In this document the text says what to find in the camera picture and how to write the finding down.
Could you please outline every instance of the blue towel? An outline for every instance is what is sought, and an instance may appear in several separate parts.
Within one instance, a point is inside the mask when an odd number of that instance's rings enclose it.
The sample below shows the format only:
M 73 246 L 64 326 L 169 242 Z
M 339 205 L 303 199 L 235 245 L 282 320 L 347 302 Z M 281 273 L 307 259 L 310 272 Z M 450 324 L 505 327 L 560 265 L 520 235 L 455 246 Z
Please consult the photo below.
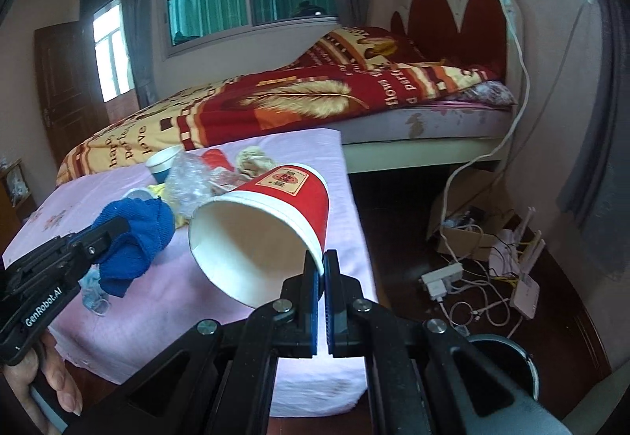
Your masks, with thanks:
M 122 199 L 106 205 L 92 228 L 115 216 L 127 219 L 130 230 L 111 242 L 98 263 L 103 290 L 122 298 L 131 281 L 146 272 L 155 256 L 169 244 L 175 220 L 171 208 L 161 199 Z

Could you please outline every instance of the screw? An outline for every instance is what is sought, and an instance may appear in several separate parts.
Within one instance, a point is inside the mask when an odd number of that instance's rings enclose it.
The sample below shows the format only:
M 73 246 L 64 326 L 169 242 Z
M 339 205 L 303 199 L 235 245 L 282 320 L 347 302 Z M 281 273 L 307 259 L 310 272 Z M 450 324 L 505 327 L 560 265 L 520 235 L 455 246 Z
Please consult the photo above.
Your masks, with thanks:
M 279 298 L 272 303 L 272 307 L 276 312 L 289 312 L 293 308 L 293 303 L 286 298 Z
M 197 332 L 201 335 L 211 335 L 217 331 L 217 322 L 214 320 L 203 320 L 197 324 Z
M 368 312 L 372 308 L 372 302 L 364 298 L 357 298 L 354 302 L 352 302 L 352 306 L 355 311 Z
M 429 331 L 432 331 L 433 333 L 444 333 L 446 332 L 448 326 L 443 320 L 440 320 L 439 318 L 433 318 L 432 320 L 426 322 L 426 328 L 428 328 Z

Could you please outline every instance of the pink tablecloth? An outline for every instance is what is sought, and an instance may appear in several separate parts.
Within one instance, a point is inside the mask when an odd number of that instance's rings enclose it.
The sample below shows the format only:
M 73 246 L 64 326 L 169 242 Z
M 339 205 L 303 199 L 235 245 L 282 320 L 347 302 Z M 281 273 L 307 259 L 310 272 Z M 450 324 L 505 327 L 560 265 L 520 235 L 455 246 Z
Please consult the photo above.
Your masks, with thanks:
M 318 170 L 330 189 L 326 248 L 339 254 L 341 272 L 361 282 L 367 298 L 376 299 L 363 232 L 341 150 L 339 133 L 305 130 L 219 146 L 232 162 L 248 145 L 260 146 L 278 163 L 304 163 Z M 58 188 L 11 242 L 4 253 L 10 265 L 57 235 L 92 223 L 103 207 L 130 188 L 153 183 L 144 165 L 81 177 Z M 149 270 L 129 287 L 125 298 L 110 297 L 102 318 L 76 297 L 51 324 L 60 353 L 73 364 L 122 383 L 197 321 L 225 324 L 247 317 L 251 309 L 228 297 L 203 274 L 181 228 Z M 319 303 L 318 355 L 282 359 L 278 365 L 271 415 L 333 415 L 352 408 L 365 391 L 363 359 L 334 359 L 326 348 L 323 299 Z

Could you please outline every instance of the headboard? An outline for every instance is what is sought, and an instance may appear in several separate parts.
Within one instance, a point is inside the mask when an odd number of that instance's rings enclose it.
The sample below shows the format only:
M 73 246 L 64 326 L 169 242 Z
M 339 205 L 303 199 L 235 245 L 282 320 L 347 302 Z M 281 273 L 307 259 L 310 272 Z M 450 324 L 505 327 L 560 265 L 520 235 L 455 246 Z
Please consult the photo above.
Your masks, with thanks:
M 515 96 L 522 70 L 504 11 L 522 44 L 521 12 L 514 0 L 411 0 L 392 15 L 390 28 L 407 35 L 428 61 L 483 65 L 499 74 Z M 407 25 L 402 13 L 407 13 Z

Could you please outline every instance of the black bucket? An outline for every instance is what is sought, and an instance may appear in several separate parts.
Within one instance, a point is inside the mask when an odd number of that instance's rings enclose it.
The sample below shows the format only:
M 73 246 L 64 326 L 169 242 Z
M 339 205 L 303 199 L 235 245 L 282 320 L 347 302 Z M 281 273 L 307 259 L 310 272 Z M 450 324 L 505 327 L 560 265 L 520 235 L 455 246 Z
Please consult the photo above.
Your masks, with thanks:
M 468 341 L 538 401 L 541 388 L 538 371 L 531 357 L 521 346 L 506 337 L 492 333 L 471 335 Z

